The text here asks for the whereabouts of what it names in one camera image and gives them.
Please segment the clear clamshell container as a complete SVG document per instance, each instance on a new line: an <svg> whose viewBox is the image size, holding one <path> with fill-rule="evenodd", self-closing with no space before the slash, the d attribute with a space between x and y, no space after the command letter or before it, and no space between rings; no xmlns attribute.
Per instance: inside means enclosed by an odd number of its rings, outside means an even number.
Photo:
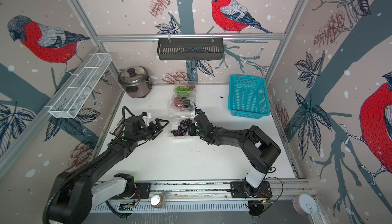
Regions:
<svg viewBox="0 0 392 224"><path fill-rule="evenodd" d="M175 85L174 94L195 94L196 93L196 86L192 84L178 84Z"/></svg>
<svg viewBox="0 0 392 224"><path fill-rule="evenodd" d="M192 116L177 116L169 119L168 138L172 140L189 139L190 127L194 122Z"/></svg>
<svg viewBox="0 0 392 224"><path fill-rule="evenodd" d="M168 102L172 112L193 112L195 110L195 96L191 94L174 94Z"/></svg>

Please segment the dark purple grape bunch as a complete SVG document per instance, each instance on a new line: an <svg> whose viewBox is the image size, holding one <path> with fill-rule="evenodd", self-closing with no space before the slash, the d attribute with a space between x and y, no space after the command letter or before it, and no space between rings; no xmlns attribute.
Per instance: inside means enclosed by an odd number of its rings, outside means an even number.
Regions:
<svg viewBox="0 0 392 224"><path fill-rule="evenodd" d="M170 134L174 137L184 137L190 134L191 118L175 119L172 123Z"/></svg>

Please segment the black grape bunch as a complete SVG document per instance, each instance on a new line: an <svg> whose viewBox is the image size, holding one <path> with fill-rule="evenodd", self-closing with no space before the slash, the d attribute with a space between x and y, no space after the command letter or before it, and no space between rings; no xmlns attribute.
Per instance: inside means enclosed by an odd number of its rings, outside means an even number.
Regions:
<svg viewBox="0 0 392 224"><path fill-rule="evenodd" d="M188 98L183 98L183 108L187 110L193 110L194 109L193 101Z"/></svg>

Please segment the green grape bunch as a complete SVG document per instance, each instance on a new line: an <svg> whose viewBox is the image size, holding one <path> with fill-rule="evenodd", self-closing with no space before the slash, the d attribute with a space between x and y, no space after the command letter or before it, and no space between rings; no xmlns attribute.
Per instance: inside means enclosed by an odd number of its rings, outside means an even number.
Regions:
<svg viewBox="0 0 392 224"><path fill-rule="evenodd" d="M193 94L195 91L188 86L177 86L175 88L175 94Z"/></svg>

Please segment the teal plastic basket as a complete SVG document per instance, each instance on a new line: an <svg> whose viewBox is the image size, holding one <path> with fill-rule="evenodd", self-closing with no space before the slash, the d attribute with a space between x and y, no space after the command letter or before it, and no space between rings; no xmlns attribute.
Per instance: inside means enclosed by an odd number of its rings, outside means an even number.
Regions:
<svg viewBox="0 0 392 224"><path fill-rule="evenodd" d="M228 110L231 115L260 119L270 115L264 78L232 75L229 82Z"/></svg>

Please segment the pink red grape bunch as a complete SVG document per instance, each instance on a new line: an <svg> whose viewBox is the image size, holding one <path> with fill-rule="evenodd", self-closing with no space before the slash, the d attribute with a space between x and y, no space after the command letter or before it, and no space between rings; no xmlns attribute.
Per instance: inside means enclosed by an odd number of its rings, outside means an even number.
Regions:
<svg viewBox="0 0 392 224"><path fill-rule="evenodd" d="M173 106L178 108L178 109L181 109L183 107L183 99L175 97L173 99Z"/></svg>

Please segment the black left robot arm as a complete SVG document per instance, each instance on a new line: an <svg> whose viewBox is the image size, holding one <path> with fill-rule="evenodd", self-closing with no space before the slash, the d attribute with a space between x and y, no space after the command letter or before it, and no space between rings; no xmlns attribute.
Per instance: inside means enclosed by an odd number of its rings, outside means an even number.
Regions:
<svg viewBox="0 0 392 224"><path fill-rule="evenodd" d="M42 222L81 224L93 209L95 183L117 163L127 158L139 147L139 142L156 139L169 124L168 120L155 119L146 124L139 116L123 117L120 132L108 148L88 164L73 172L62 172L55 179L45 205Z"/></svg>

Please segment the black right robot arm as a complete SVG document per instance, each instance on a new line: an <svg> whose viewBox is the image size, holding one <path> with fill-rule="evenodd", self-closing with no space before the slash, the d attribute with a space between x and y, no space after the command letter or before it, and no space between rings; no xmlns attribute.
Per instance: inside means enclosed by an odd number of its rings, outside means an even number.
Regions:
<svg viewBox="0 0 392 224"><path fill-rule="evenodd" d="M258 126L245 130L228 130L214 126L201 109L195 109L190 135L199 136L209 145L239 147L251 164L240 194L256 197L261 194L261 184L281 154L280 147Z"/></svg>

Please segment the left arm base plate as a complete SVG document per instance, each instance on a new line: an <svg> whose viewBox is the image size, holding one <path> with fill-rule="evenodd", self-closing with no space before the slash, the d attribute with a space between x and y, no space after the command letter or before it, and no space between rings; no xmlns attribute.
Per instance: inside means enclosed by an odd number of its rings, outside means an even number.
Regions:
<svg viewBox="0 0 392 224"><path fill-rule="evenodd" d="M120 195L121 199L148 199L151 190L151 183L136 182L128 184L125 191Z"/></svg>

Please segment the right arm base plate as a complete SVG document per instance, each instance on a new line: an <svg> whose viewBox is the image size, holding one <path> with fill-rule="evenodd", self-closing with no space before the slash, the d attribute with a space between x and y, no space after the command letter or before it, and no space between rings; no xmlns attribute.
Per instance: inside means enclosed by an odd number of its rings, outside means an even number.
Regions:
<svg viewBox="0 0 392 224"><path fill-rule="evenodd" d="M228 190L232 198L272 198L273 194L268 181L263 181L261 184L254 188L246 180L230 182Z"/></svg>

